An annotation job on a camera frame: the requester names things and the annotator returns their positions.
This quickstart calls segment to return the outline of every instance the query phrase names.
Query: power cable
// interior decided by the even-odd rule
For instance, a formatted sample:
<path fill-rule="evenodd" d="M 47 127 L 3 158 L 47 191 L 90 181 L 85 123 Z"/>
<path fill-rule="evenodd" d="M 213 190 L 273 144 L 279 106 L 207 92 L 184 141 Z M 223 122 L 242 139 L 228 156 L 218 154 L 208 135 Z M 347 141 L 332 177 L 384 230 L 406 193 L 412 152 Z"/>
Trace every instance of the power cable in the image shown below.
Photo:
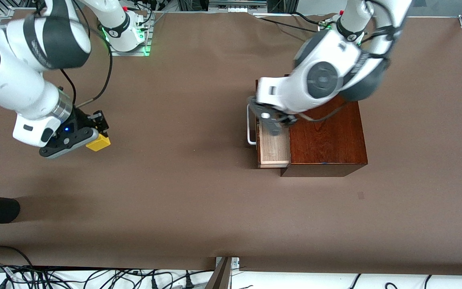
<path fill-rule="evenodd" d="M 72 87 L 72 105 L 74 105 L 74 104 L 76 104 L 76 86 L 74 85 L 74 83 L 70 79 L 69 75 L 67 75 L 67 73 L 63 69 L 60 69 L 60 71 L 62 72 L 62 74 L 65 76 L 65 78 L 67 79 L 67 81 L 69 82 L 69 84 Z"/>
<path fill-rule="evenodd" d="M 329 119 L 330 117 L 332 117 L 332 116 L 335 115 L 336 113 L 338 113 L 338 112 L 339 112 L 344 106 L 346 106 L 348 103 L 349 103 L 348 101 L 343 102 L 343 104 L 341 104 L 341 106 L 335 108 L 335 110 L 333 110 L 332 112 L 330 112 L 328 115 L 326 115 L 325 117 L 319 118 L 319 119 L 313 119 L 313 118 L 311 118 L 311 117 L 309 117 L 308 115 L 303 114 L 303 113 L 298 113 L 298 115 L 300 115 L 302 118 L 304 118 L 305 120 L 310 121 L 310 122 L 322 122 L 322 121 L 324 121 L 324 120 Z"/>
<path fill-rule="evenodd" d="M 318 32 L 318 31 L 314 31 L 314 30 L 307 29 L 307 28 L 304 28 L 304 27 L 299 27 L 299 26 L 294 26 L 294 25 L 282 23 L 282 22 L 277 22 L 277 21 L 275 21 L 275 20 L 270 20 L 270 19 L 265 19 L 265 18 L 260 18 L 260 19 L 261 19 L 261 20 L 264 20 L 264 21 L 268 21 L 268 22 L 272 22 L 272 23 L 276 23 L 276 24 L 280 24 L 280 25 L 292 27 L 292 28 L 295 28 L 295 29 L 300 29 L 300 30 L 302 30 L 302 31 L 310 31 L 310 32 L 314 32 L 314 33 L 317 33 L 317 32 Z"/>
<path fill-rule="evenodd" d="M 182 279 L 186 278 L 187 276 L 192 276 L 192 275 L 195 275 L 195 274 L 200 274 L 200 273 L 205 273 L 205 272 L 213 272 L 213 271 L 214 270 L 203 270 L 203 271 L 197 271 L 197 272 L 192 272 L 192 273 L 185 274 L 185 276 L 179 277 L 176 280 L 173 280 L 171 283 L 165 285 L 165 287 L 163 287 L 162 289 L 167 289 L 167 287 L 174 285 L 174 283 L 178 282 L 179 280 L 182 280 Z"/>
<path fill-rule="evenodd" d="M 31 264 L 31 261 L 30 259 L 28 258 L 28 256 L 26 256 L 26 254 L 24 254 L 23 252 L 21 252 L 19 249 L 16 249 L 14 247 L 10 247 L 10 246 L 2 246 L 0 245 L 0 248 L 1 249 L 7 249 L 7 250 L 12 250 L 12 251 L 15 251 L 17 253 L 19 253 L 19 255 L 21 255 L 24 260 L 26 260 L 26 262 L 28 263 L 28 265 L 30 265 L 31 268 L 33 268 L 33 264 Z"/>
<path fill-rule="evenodd" d="M 354 289 L 356 287 L 356 283 L 358 282 L 359 276 L 361 276 L 361 273 L 359 273 L 356 278 L 354 278 L 354 282 L 352 283 L 352 286 L 349 289 Z"/>
<path fill-rule="evenodd" d="M 427 282 L 429 282 L 429 279 L 432 277 L 432 275 L 429 275 L 427 276 L 427 278 L 425 278 L 425 282 L 423 283 L 423 289 L 427 289 Z"/>

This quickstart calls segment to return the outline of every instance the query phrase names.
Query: green led light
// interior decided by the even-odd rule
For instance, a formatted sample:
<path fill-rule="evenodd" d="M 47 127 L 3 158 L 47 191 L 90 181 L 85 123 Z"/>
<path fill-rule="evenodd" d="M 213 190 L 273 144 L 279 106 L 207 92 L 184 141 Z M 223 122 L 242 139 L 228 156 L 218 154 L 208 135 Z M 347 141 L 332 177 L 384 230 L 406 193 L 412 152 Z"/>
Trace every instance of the green led light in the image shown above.
<path fill-rule="evenodd" d="M 110 42 L 110 40 L 108 40 L 108 35 L 106 34 L 106 31 L 104 31 L 104 29 L 103 29 L 103 34 L 104 34 L 104 37 L 106 39 L 106 42 Z"/>

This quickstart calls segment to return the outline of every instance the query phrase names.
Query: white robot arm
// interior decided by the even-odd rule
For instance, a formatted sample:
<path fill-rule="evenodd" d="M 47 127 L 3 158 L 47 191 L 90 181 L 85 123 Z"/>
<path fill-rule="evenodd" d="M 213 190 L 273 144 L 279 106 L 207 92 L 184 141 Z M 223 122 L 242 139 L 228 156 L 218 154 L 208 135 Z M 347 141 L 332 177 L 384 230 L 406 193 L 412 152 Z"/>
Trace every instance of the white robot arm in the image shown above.
<path fill-rule="evenodd" d="M 142 15 L 125 12 L 118 0 L 83 2 L 99 18 L 115 50 L 129 51 L 143 42 Z M 107 136 L 107 124 L 100 111 L 85 115 L 42 77 L 47 70 L 82 66 L 91 50 L 72 1 L 46 0 L 46 5 L 39 18 L 30 14 L 0 25 L 0 106 L 17 112 L 14 138 L 41 147 L 42 156 L 56 157 L 99 134 Z"/>
<path fill-rule="evenodd" d="M 290 76 L 260 78 L 255 97 L 249 98 L 253 112 L 277 135 L 282 125 L 297 120 L 295 114 L 321 106 L 338 93 L 346 101 L 369 97 L 382 81 L 411 2 L 348 0 L 332 29 L 316 33 L 303 44 Z M 376 31 L 365 51 L 360 43 L 373 13 Z"/>

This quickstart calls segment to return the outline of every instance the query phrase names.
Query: cable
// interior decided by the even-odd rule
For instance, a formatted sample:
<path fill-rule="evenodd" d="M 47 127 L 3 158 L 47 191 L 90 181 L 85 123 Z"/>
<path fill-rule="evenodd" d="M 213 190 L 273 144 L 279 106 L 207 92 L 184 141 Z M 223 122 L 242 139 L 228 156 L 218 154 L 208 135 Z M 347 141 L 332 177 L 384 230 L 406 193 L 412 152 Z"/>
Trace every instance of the cable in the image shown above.
<path fill-rule="evenodd" d="M 62 74 L 65 76 L 65 78 L 67 79 L 67 81 L 70 83 L 72 87 L 72 105 L 74 105 L 76 103 L 76 86 L 70 79 L 69 75 L 67 75 L 67 73 L 63 69 L 61 69 L 60 71 L 62 72 Z"/>
<path fill-rule="evenodd" d="M 398 289 L 398 288 L 395 286 L 395 284 L 393 284 L 392 282 L 386 283 L 386 284 L 385 284 L 385 289 L 388 289 L 388 286 L 389 286 L 389 285 L 392 285 L 393 288 Z"/>
<path fill-rule="evenodd" d="M 361 273 L 359 273 L 356 278 L 354 279 L 354 283 L 352 283 L 352 286 L 349 289 L 354 289 L 356 287 L 356 283 L 358 282 L 359 276 L 361 276 Z"/>
<path fill-rule="evenodd" d="M 64 289 L 72 289 L 72 287 L 69 285 L 69 283 L 88 283 L 88 281 L 90 280 L 94 280 L 96 278 L 99 278 L 101 276 L 103 276 L 104 274 L 108 273 L 110 270 L 98 270 L 98 271 L 95 271 L 93 272 L 90 276 L 88 276 L 87 280 L 85 281 L 77 281 L 77 280 L 63 280 L 61 278 L 59 278 L 58 276 L 54 275 L 54 271 L 52 271 L 51 273 L 48 272 L 48 271 L 39 271 L 39 270 L 35 270 L 35 269 L 30 269 L 28 267 L 21 267 L 21 266 L 16 266 L 16 265 L 0 265 L 0 269 L 3 269 L 3 268 L 8 268 L 8 269 L 14 269 L 14 270 L 17 270 L 17 273 L 20 273 L 20 279 L 21 280 L 24 280 L 24 282 L 20 282 L 20 281 L 14 281 L 10 275 L 8 275 L 8 272 L 5 271 L 5 273 L 7 274 L 7 278 L 9 279 L 9 281 L 12 283 L 12 287 L 14 287 L 15 284 L 27 284 L 28 285 L 28 288 L 29 289 L 33 289 L 33 285 L 46 285 L 48 283 L 50 284 L 55 284 L 55 285 L 58 285 Z M 30 275 L 32 277 L 32 280 L 29 280 L 25 273 L 30 273 L 30 274 L 34 274 L 34 273 L 38 273 L 39 274 L 39 280 L 34 280 L 33 279 L 33 276 Z"/>
<path fill-rule="evenodd" d="M 295 28 L 295 29 L 300 29 L 300 30 L 302 30 L 302 31 L 310 31 L 310 32 L 314 32 L 314 33 L 317 33 L 317 32 L 318 32 L 318 31 L 312 31 L 311 29 L 306 29 L 306 28 L 299 27 L 299 26 L 294 26 L 294 25 L 290 25 L 290 24 L 286 24 L 286 23 L 277 22 L 277 21 L 270 20 L 270 19 L 265 19 L 265 18 L 260 18 L 260 19 L 261 19 L 261 20 L 264 20 L 264 21 L 268 21 L 268 22 L 272 22 L 272 23 L 276 23 L 276 24 L 280 24 L 280 25 L 292 27 L 292 28 Z"/>
<path fill-rule="evenodd" d="M 306 22 L 309 22 L 311 24 L 315 24 L 315 25 L 320 25 L 318 22 L 315 22 L 313 20 L 310 20 L 309 18 L 307 18 L 306 16 L 302 15 L 301 13 L 298 13 L 298 12 L 290 12 L 289 14 L 291 15 L 299 15 L 302 19 L 306 20 Z"/>
<path fill-rule="evenodd" d="M 185 289 L 193 289 L 195 286 L 194 284 L 192 283 L 192 279 L 190 278 L 190 275 L 188 274 L 188 270 L 186 271 L 186 285 L 185 285 Z"/>
<path fill-rule="evenodd" d="M 332 117 L 333 115 L 335 115 L 337 112 L 339 112 L 344 106 L 346 106 L 349 102 L 348 101 L 345 101 L 343 102 L 343 104 L 341 104 L 341 106 L 335 108 L 335 110 L 333 110 L 332 112 L 330 112 L 328 115 L 326 115 L 325 117 L 322 117 L 322 118 L 319 118 L 319 119 L 313 119 L 303 113 L 298 113 L 298 115 L 300 115 L 302 118 L 304 118 L 305 120 L 307 121 L 311 121 L 311 122 L 321 122 L 321 121 L 324 121 L 326 119 L 328 119 L 329 117 Z"/>
<path fill-rule="evenodd" d="M 139 10 L 140 10 L 140 7 L 143 7 L 143 8 L 145 8 L 145 9 L 149 10 L 149 11 L 147 12 L 147 19 L 144 20 L 143 22 L 140 22 L 139 24 L 142 25 L 142 24 L 144 24 L 144 23 L 147 23 L 147 22 L 151 19 L 151 16 L 152 16 L 152 9 L 149 8 L 149 7 L 147 7 L 147 6 L 145 6 L 145 5 L 139 4 L 139 3 L 138 3 L 138 0 L 135 0 L 135 1 L 133 1 L 133 2 L 134 2 L 134 4 L 135 4 L 135 6 L 138 7 Z"/>
<path fill-rule="evenodd" d="M 186 278 L 187 276 L 191 276 L 191 275 L 195 275 L 195 274 L 199 274 L 199 273 L 205 273 L 205 272 L 213 272 L 213 271 L 214 270 L 203 270 L 203 271 L 197 271 L 197 272 L 188 273 L 183 277 L 179 277 L 176 280 L 173 280 L 171 283 L 167 284 L 162 289 L 167 289 L 167 287 L 174 285 L 174 283 L 178 282 L 179 280 L 182 280 L 182 279 Z"/>
<path fill-rule="evenodd" d="M 427 276 L 425 279 L 425 283 L 423 284 L 423 289 L 427 289 L 427 282 L 429 282 L 429 279 L 431 278 L 432 275 Z"/>
<path fill-rule="evenodd" d="M 74 2 L 74 5 L 76 5 L 76 7 L 78 8 L 79 12 L 81 13 L 81 15 L 83 16 L 83 20 L 85 20 L 85 24 L 87 24 L 88 26 L 88 21 L 87 21 L 87 17 L 85 16 L 85 13 L 83 13 L 83 10 L 81 9 L 81 7 L 79 6 L 79 4 L 76 2 L 76 0 L 72 0 Z M 87 29 L 88 30 L 88 39 L 90 39 L 90 29 Z"/>
<path fill-rule="evenodd" d="M 28 258 L 28 256 L 26 256 L 26 254 L 24 254 L 23 252 L 21 252 L 19 249 L 16 249 L 16 248 L 10 247 L 10 246 L 3 246 L 3 245 L 0 245 L 0 248 L 2 248 L 2 249 L 9 249 L 9 250 L 12 250 L 12 251 L 16 251 L 17 253 L 19 253 L 19 254 L 26 260 L 26 262 L 28 263 L 28 265 L 30 265 L 30 267 L 33 268 L 33 264 L 31 264 L 31 261 L 30 261 L 30 259 Z"/>

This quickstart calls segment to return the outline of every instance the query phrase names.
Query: black cable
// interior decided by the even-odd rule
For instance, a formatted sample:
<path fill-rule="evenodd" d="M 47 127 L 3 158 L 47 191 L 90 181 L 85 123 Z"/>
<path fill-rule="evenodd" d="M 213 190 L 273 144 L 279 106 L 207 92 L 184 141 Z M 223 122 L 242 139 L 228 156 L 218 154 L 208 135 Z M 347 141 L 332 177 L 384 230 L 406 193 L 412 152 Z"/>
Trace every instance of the black cable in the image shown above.
<path fill-rule="evenodd" d="M 97 273 L 97 271 L 95 271 L 94 273 L 92 273 L 92 274 L 90 274 L 90 275 L 88 276 L 87 280 L 86 280 L 86 281 L 84 282 L 84 284 L 83 284 L 83 289 L 86 289 L 86 288 L 87 288 L 87 283 L 88 283 L 88 281 L 90 281 L 90 278 L 91 278 L 95 273 Z"/>
<path fill-rule="evenodd" d="M 19 249 L 16 249 L 16 248 L 10 247 L 10 246 L 3 246 L 3 245 L 0 245 L 0 248 L 2 248 L 2 249 L 9 249 L 9 250 L 12 250 L 12 251 L 16 251 L 17 253 L 19 253 L 19 254 L 26 260 L 26 262 L 28 263 L 28 265 L 30 265 L 30 267 L 33 268 L 33 264 L 31 264 L 31 261 L 30 261 L 30 259 L 28 258 L 28 256 L 26 256 L 26 254 L 24 254 L 23 252 L 21 252 Z"/>
<path fill-rule="evenodd" d="M 348 101 L 345 101 L 343 104 L 341 104 L 341 106 L 335 108 L 335 110 L 330 112 L 328 115 L 326 115 L 325 117 L 319 118 L 319 119 L 313 119 L 313 118 L 311 118 L 311 117 L 309 117 L 309 116 L 307 116 L 306 114 L 303 114 L 303 113 L 298 113 L 298 115 L 300 115 L 305 120 L 310 121 L 310 122 L 321 122 L 321 121 L 327 120 L 327 119 L 329 119 L 329 117 L 332 117 L 333 115 L 335 115 L 337 112 L 339 112 L 348 103 L 349 103 Z"/>
<path fill-rule="evenodd" d="M 190 278 L 190 275 L 188 274 L 188 270 L 186 271 L 185 276 L 186 276 L 185 289 L 193 289 L 195 286 L 194 286 L 194 284 L 192 284 L 192 279 Z"/>
<path fill-rule="evenodd" d="M 42 16 L 40 14 L 40 11 L 42 11 L 42 9 L 39 7 L 39 0 L 35 0 L 35 14 L 38 14 L 38 16 Z"/>
<path fill-rule="evenodd" d="M 425 283 L 423 284 L 423 289 L 427 289 L 427 282 L 429 282 L 429 279 L 431 278 L 432 275 L 427 276 L 425 279 Z"/>
<path fill-rule="evenodd" d="M 38 16 L 41 16 L 40 12 L 42 12 L 42 10 L 45 7 L 46 7 L 46 2 L 45 1 L 40 4 L 40 7 L 37 7 L 37 4 L 35 3 L 35 12 L 33 12 L 33 14 L 38 14 Z"/>
<path fill-rule="evenodd" d="M 108 282 L 112 281 L 112 279 L 114 278 L 115 278 L 115 275 L 113 275 L 110 279 L 108 279 L 99 289 L 103 289 L 106 286 L 106 284 L 108 284 Z"/>
<path fill-rule="evenodd" d="M 83 13 L 83 10 L 81 9 L 81 7 L 79 6 L 79 4 L 76 2 L 76 0 L 72 0 L 74 2 L 74 5 L 76 5 L 76 7 L 78 8 L 79 10 L 79 13 L 81 13 L 81 15 L 83 16 L 83 20 L 85 20 L 85 24 L 88 25 L 88 20 L 87 20 L 87 17 L 85 16 L 85 13 Z M 88 39 L 90 39 L 90 29 L 87 29 L 88 31 Z"/>
<path fill-rule="evenodd" d="M 179 277 L 177 278 L 176 280 L 173 280 L 171 283 L 167 284 L 165 287 L 163 287 L 162 289 L 167 289 L 167 287 L 169 286 L 172 286 L 174 283 L 178 282 L 179 280 L 182 280 L 184 278 L 186 278 L 187 276 L 191 276 L 191 275 L 195 275 L 195 274 L 200 274 L 200 273 L 205 273 L 205 272 L 213 272 L 214 270 L 203 270 L 203 271 L 197 271 L 197 272 L 192 272 L 192 273 L 188 273 L 186 274 L 185 276 L 183 277 Z"/>
<path fill-rule="evenodd" d="M 388 286 L 389 286 L 389 285 L 392 285 L 393 288 L 398 289 L 398 288 L 395 286 L 395 284 L 393 284 L 392 282 L 386 283 L 386 284 L 385 284 L 385 289 L 388 289 Z"/>
<path fill-rule="evenodd" d="M 356 278 L 354 279 L 354 283 L 352 283 L 352 286 L 349 289 L 354 289 L 356 287 L 356 283 L 358 282 L 359 276 L 361 276 L 361 273 L 359 273 Z"/>
<path fill-rule="evenodd" d="M 39 271 L 39 270 L 35 270 L 35 269 L 30 269 L 28 267 L 21 267 L 21 266 L 16 266 L 16 265 L 0 265 L 0 269 L 3 269 L 5 267 L 9 268 L 9 269 L 17 270 L 18 273 L 21 274 L 20 279 L 24 280 L 24 282 L 13 281 L 11 279 L 11 276 L 9 276 L 8 273 L 5 271 L 5 273 L 7 274 L 8 278 L 9 278 L 9 281 L 12 282 L 12 285 L 13 284 L 27 284 L 28 288 L 30 288 L 30 289 L 32 289 L 32 285 L 42 285 L 42 286 L 44 286 L 44 285 L 46 285 L 48 283 L 58 285 L 58 286 L 60 286 L 62 288 L 65 288 L 65 289 L 72 289 L 72 287 L 69 285 L 69 283 L 85 283 L 86 284 L 88 281 L 99 278 L 99 277 L 103 276 L 104 274 L 106 274 L 106 273 L 108 273 L 110 271 L 110 270 L 98 270 L 98 271 L 93 272 L 91 275 L 89 275 L 87 280 L 85 280 L 85 281 L 77 281 L 77 280 L 62 280 L 61 278 L 59 278 L 58 276 L 53 274 L 54 271 L 50 273 L 48 271 Z M 31 281 L 24 275 L 24 273 L 35 273 L 35 272 L 39 273 L 39 275 L 43 274 L 44 277 L 45 277 L 45 280 L 39 278 L 40 280 Z"/>
<path fill-rule="evenodd" d="M 172 286 L 174 285 L 174 276 L 172 275 L 171 272 L 165 272 L 170 275 L 170 289 L 172 289 Z"/>
<path fill-rule="evenodd" d="M 311 24 L 320 25 L 318 22 L 315 22 L 315 21 L 307 18 L 306 16 L 302 15 L 299 12 L 290 12 L 289 14 L 291 14 L 291 15 L 299 15 L 302 19 L 306 20 L 307 22 L 309 22 Z"/>
<path fill-rule="evenodd" d="M 136 284 L 132 280 L 124 278 L 124 276 L 126 276 L 126 274 L 127 274 L 126 271 L 120 271 L 117 274 L 115 274 L 114 281 L 112 281 L 112 283 L 110 284 L 110 287 L 108 287 L 108 289 L 113 289 L 115 287 L 115 284 L 117 284 L 117 281 L 119 281 L 119 279 L 129 281 L 129 282 L 131 282 L 133 284 L 133 287 L 136 287 Z"/>
<path fill-rule="evenodd" d="M 62 72 L 62 74 L 65 76 L 65 78 L 67 79 L 67 81 L 70 83 L 72 87 L 72 105 L 74 105 L 76 104 L 76 86 L 70 79 L 69 75 L 67 75 L 67 73 L 63 69 L 60 69 L 60 71 Z"/>
<path fill-rule="evenodd" d="M 306 29 L 304 27 L 299 27 L 299 26 L 294 26 L 294 25 L 290 25 L 290 24 L 286 24 L 286 23 L 281 23 L 281 22 L 277 22 L 277 21 L 274 21 L 274 20 L 270 20 L 270 19 L 265 19 L 265 18 L 260 18 L 261 20 L 264 20 L 264 21 L 268 21 L 268 22 L 272 22 L 272 23 L 276 23 L 276 24 L 280 24 L 280 25 L 284 25 L 284 26 L 288 26 L 288 27 L 292 27 L 292 28 L 295 28 L 295 29 L 300 29 L 302 31 L 310 31 L 310 32 L 314 32 L 314 33 L 317 33 L 318 31 L 312 31 L 311 29 Z"/>

